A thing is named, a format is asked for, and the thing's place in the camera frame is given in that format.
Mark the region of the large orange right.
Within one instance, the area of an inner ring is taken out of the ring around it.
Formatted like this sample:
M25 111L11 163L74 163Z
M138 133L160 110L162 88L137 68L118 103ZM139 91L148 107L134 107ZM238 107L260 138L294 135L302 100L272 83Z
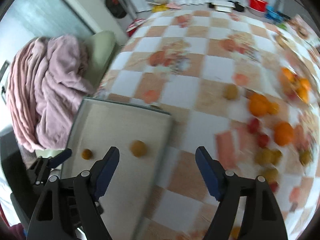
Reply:
M273 139L278 146L286 146L293 141L294 130L293 127L284 121L275 124L273 128Z

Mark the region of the large orange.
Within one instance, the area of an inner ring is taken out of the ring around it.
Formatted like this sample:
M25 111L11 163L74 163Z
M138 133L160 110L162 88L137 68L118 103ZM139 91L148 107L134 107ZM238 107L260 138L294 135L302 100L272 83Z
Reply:
M284 121L275 124L273 128L273 139L278 146L286 146L293 141L294 130L293 127Z
M262 117L268 113L269 101L261 94L253 93L249 97L248 110L255 117Z

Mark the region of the white tray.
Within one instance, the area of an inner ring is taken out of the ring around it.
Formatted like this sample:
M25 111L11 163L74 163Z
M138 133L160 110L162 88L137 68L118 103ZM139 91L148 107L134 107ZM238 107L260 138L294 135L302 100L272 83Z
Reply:
M113 239L137 239L172 122L170 113L151 107L82 100L67 142L72 156L63 163L61 177L89 170L112 146L119 150L117 168L99 199Z

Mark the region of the large orange left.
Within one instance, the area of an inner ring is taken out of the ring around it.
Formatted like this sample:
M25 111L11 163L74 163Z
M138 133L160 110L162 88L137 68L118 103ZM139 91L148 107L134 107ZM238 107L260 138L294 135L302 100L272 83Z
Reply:
M255 117L262 117L268 113L269 101L261 94L253 93L249 97L248 110Z

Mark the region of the checkered printed tablecloth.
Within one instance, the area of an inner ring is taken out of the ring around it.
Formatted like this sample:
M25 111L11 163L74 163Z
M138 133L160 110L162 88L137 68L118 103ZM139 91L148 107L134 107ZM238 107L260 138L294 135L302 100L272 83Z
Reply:
M140 239L205 234L218 202L195 163L199 146L239 176L267 176L289 239L307 228L319 207L319 106L298 108L280 92L284 43L319 79L318 52L296 34L295 24L280 29L217 11L154 13L122 48L97 97L156 106L174 119ZM253 93L268 99L265 116L249 112ZM294 130L283 147L273 139L280 121Z

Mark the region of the pink blanket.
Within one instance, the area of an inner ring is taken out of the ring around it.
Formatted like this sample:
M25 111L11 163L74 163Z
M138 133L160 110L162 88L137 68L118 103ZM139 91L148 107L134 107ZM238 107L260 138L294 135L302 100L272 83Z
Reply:
M72 35L34 38L17 52L6 97L20 145L31 152L65 148L82 98L94 92L87 68L86 47Z

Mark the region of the glass fruit bowl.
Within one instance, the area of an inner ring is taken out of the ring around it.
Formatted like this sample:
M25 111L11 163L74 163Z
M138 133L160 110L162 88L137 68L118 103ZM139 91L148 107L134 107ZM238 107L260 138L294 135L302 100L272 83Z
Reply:
M280 68L277 78L286 101L301 109L319 105L317 82L306 64L287 43L281 45L281 55L287 65Z

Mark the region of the green cushion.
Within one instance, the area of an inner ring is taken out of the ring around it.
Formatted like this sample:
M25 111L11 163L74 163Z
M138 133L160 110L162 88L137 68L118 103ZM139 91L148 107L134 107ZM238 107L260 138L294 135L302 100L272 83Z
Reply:
M85 39L84 44L88 53L88 68L84 78L97 89L103 76L109 69L119 46L112 31L101 31Z

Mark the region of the red bucket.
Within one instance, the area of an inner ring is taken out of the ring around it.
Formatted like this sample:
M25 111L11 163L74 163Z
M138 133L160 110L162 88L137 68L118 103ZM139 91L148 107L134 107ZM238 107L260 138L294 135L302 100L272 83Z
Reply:
M264 14L267 5L268 0L248 0L248 8L257 15Z

